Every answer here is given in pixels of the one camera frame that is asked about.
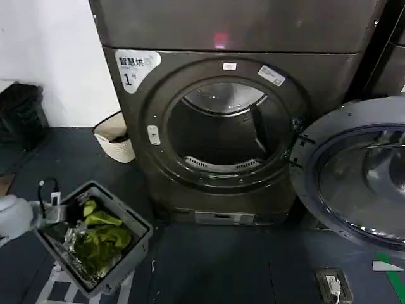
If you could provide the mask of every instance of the laundry basket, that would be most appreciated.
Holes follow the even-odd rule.
[[[121,163],[129,163],[135,158],[121,111],[98,123],[93,128],[93,134],[104,152],[112,159]]]

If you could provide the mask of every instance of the dryer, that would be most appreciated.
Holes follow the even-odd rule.
[[[405,1],[387,3],[348,99],[405,95]]]
[[[384,0],[90,0],[162,217],[277,224],[290,149],[340,105]]]

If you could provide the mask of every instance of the machine door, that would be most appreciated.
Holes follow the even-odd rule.
[[[405,257],[405,98],[345,104],[321,117],[299,135],[290,176],[331,230]]]

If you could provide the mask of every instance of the trash bin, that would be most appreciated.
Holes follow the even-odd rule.
[[[41,102],[36,85],[10,82],[0,92],[0,144],[18,143],[28,151],[43,139],[48,122]]]
[[[135,158],[121,111],[98,123],[93,128],[93,134],[104,152],[114,160],[129,163]]]

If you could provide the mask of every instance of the gray plastic basket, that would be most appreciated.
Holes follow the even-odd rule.
[[[133,238],[129,248],[123,253],[121,260],[94,287],[90,288],[85,280],[81,278],[76,267],[63,257],[67,252],[62,246],[58,246],[56,241],[49,237],[44,230],[36,231],[35,233],[50,254],[52,254],[55,260],[62,266],[63,270],[72,278],[73,282],[76,283],[83,295],[92,298],[98,293],[111,294],[114,292],[121,282],[140,264],[147,254],[148,242],[152,236],[153,228],[151,224],[138,213],[134,212],[114,194],[111,194],[107,189],[93,180],[86,182],[69,194],[63,199],[62,204],[74,198],[86,195],[98,197],[105,209],[121,218],[127,228],[129,228],[134,235],[139,237],[138,239]]]

